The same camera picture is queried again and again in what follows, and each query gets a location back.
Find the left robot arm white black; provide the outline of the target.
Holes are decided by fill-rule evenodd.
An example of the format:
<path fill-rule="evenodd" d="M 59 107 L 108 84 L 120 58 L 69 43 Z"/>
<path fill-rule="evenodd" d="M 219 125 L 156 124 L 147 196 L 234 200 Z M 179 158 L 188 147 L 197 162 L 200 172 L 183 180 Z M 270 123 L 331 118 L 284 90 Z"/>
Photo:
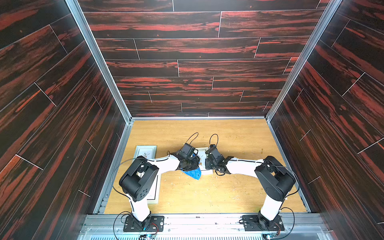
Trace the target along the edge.
<path fill-rule="evenodd" d="M 157 176 L 173 171 L 194 171 L 199 168 L 199 150 L 185 143 L 180 150 L 158 159 L 138 156 L 119 180 L 119 186 L 129 198 L 133 220 L 142 228 L 150 223 L 151 211 L 147 195 Z"/>

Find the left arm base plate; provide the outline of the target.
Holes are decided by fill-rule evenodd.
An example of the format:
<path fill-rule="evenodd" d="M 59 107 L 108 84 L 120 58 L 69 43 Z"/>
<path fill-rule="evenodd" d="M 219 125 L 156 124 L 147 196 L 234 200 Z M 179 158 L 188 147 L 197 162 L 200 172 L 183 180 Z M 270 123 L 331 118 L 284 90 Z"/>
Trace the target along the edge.
<path fill-rule="evenodd" d="M 149 215 L 144 221 L 140 222 L 134 216 L 126 217 L 123 232 L 138 233 L 148 232 L 156 233 L 163 232 L 165 217 L 160 215 Z"/>

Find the blue microfiber cloth black trim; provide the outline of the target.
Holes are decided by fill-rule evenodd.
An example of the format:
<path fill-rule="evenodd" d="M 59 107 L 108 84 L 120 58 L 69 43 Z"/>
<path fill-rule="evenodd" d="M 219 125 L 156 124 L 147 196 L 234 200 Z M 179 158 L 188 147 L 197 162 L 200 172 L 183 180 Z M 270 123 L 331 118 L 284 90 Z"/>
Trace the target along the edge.
<path fill-rule="evenodd" d="M 191 170 L 191 171 L 183 171 L 183 173 L 186 174 L 187 176 L 195 179 L 195 180 L 200 180 L 201 175 L 202 175 L 200 168 L 197 168 L 197 169 Z"/>

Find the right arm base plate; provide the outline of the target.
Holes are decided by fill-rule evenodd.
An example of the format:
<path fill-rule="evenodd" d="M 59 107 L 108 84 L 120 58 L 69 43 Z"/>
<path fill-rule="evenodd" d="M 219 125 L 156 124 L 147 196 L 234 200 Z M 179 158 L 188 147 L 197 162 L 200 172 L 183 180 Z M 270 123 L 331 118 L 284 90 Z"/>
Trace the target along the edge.
<path fill-rule="evenodd" d="M 259 215 L 243 215 L 239 223 L 244 226 L 246 232 L 280 232 L 285 230 L 280 215 L 271 221 Z"/>

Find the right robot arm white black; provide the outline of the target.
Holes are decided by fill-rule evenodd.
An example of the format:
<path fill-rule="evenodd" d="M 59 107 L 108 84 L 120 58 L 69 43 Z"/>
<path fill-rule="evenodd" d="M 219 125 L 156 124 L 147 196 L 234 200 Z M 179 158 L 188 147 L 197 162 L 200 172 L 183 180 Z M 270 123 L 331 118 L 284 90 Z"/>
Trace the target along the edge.
<path fill-rule="evenodd" d="M 291 174 L 276 158 L 268 156 L 263 160 L 251 161 L 234 157 L 224 158 L 216 145 L 210 145 L 206 151 L 205 167 L 222 175 L 239 174 L 257 178 L 267 196 L 258 212 L 256 224 L 261 230 L 279 227 L 279 212 L 289 192 L 296 183 Z"/>

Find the white picture frame deer print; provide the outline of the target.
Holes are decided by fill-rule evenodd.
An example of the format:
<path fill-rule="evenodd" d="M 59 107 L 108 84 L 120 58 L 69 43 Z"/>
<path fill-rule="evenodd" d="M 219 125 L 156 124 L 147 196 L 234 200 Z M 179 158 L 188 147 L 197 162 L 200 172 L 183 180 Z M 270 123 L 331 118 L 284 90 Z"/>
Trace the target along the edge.
<path fill-rule="evenodd" d="M 209 149 L 208 147 L 196 148 L 198 157 L 200 159 L 200 161 L 199 161 L 199 169 L 200 169 L 200 172 L 201 172 L 202 176 L 204 176 L 204 175 L 212 175 L 213 174 L 213 170 L 206 169 L 206 159 L 207 159 L 206 151 L 208 149 Z"/>

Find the grey-green picture frame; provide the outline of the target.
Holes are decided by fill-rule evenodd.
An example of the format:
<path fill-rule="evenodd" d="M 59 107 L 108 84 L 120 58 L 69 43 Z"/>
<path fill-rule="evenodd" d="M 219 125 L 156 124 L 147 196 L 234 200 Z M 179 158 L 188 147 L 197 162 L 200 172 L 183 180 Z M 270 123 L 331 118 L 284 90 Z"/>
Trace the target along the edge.
<path fill-rule="evenodd" d="M 157 152 L 157 146 L 137 145 L 133 158 L 143 156 L 146 159 L 155 159 L 156 152 Z"/>

